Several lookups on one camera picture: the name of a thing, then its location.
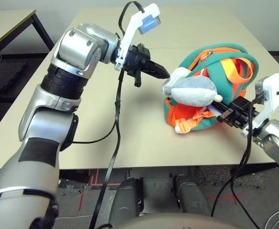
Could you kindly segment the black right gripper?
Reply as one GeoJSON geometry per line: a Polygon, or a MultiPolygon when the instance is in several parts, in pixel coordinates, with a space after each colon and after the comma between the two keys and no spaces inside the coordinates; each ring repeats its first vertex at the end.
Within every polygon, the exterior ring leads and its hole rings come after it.
{"type": "Polygon", "coordinates": [[[239,129],[243,129],[248,124],[250,105],[251,102],[242,96],[233,100],[229,105],[213,101],[213,107],[220,112],[217,117],[218,122],[225,122],[229,126],[239,129]]]}

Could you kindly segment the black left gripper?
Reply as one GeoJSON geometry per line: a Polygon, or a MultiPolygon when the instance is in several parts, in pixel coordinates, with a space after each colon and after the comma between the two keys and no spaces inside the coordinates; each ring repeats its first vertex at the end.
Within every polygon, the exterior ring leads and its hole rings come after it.
{"type": "Polygon", "coordinates": [[[137,46],[132,45],[129,47],[125,60],[125,71],[127,75],[134,77],[135,87],[141,86],[141,69],[145,63],[146,70],[143,70],[145,74],[157,79],[170,77],[170,74],[162,65],[150,61],[150,51],[144,44],[139,43],[137,46]]]}

